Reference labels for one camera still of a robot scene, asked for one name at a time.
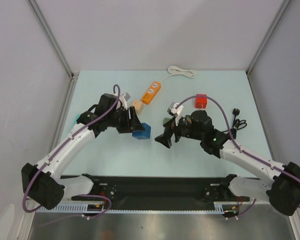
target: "wall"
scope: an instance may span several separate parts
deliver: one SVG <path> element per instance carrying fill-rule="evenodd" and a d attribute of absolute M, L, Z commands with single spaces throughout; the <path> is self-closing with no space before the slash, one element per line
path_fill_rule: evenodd
<path fill-rule="evenodd" d="M 300 0 L 292 1 L 250 80 L 275 159 L 300 165 Z"/>
<path fill-rule="evenodd" d="M 37 0 L 73 71 L 246 70 L 283 0 Z"/>
<path fill-rule="evenodd" d="M 15 204 L 8 239 L 20 226 L 21 168 L 45 156 L 69 78 L 25 0 L 0 1 L 0 214 Z"/>

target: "green object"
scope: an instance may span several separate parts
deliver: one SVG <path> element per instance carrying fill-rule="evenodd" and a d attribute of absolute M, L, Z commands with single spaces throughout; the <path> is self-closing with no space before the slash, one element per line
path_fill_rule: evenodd
<path fill-rule="evenodd" d="M 166 118 L 164 118 L 163 119 L 163 124 L 166 124 L 169 120 L 171 120 L 172 118 L 168 118 L 168 117 L 166 117 Z"/>

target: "light blue table surface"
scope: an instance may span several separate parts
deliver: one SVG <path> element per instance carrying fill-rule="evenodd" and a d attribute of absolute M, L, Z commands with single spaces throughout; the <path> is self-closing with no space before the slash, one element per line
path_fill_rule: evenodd
<path fill-rule="evenodd" d="M 123 93 L 128 92 L 132 103 L 141 99 L 154 81 L 168 75 L 167 71 L 82 71 L 80 72 L 71 105 L 62 133 L 62 139 L 71 131 L 78 114 L 99 102 L 104 93 L 112 93 L 114 84 L 119 84 Z M 239 108 L 240 119 L 248 126 L 238 131 L 237 141 L 262 156 L 271 157 L 261 121 L 244 71 L 197 71 L 196 77 L 172 76 L 162 83 L 161 90 L 150 105 L 144 105 L 139 119 L 152 127 L 151 139 L 137 140 L 131 134 L 118 134 L 108 128 L 87 145 L 66 168 L 64 175 L 88 173 L 98 176 L 154 176 L 154 177 L 225 177 L 237 174 L 253 175 L 241 167 L 208 155 L 201 149 L 199 141 L 181 138 L 172 141 L 167 149 L 154 141 L 163 133 L 163 118 L 169 118 L 167 108 L 171 102 L 180 102 L 195 94 L 207 94 L 224 108 L 230 124 L 232 110 Z M 183 115 L 195 110 L 194 100 L 184 104 Z M 226 129 L 224 118 L 218 107 L 208 101 L 206 108 L 215 128 Z"/>

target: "red box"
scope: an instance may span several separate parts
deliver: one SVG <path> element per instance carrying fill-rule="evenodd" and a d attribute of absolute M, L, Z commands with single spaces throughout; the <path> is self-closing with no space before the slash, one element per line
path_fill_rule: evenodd
<path fill-rule="evenodd" d="M 206 108 L 206 105 L 208 104 L 208 99 L 205 98 L 205 97 L 198 97 L 198 98 L 195 98 L 195 108 L 197 109 L 204 109 Z"/>

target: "coiled white cable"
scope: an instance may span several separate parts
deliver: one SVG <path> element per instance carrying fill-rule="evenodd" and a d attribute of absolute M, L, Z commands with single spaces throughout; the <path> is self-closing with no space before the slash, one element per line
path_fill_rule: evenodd
<path fill-rule="evenodd" d="M 186 77 L 190 77 L 190 78 L 194 78 L 195 77 L 195 74 L 196 74 L 196 71 L 195 70 L 184 70 L 184 69 L 181 69 L 177 66 L 170 66 L 168 68 L 168 72 L 170 73 L 170 75 L 166 76 L 165 78 L 163 78 L 160 83 L 162 83 L 165 79 L 171 77 L 171 76 L 175 76 L 175 75 L 183 75 L 183 76 L 186 76 Z"/>

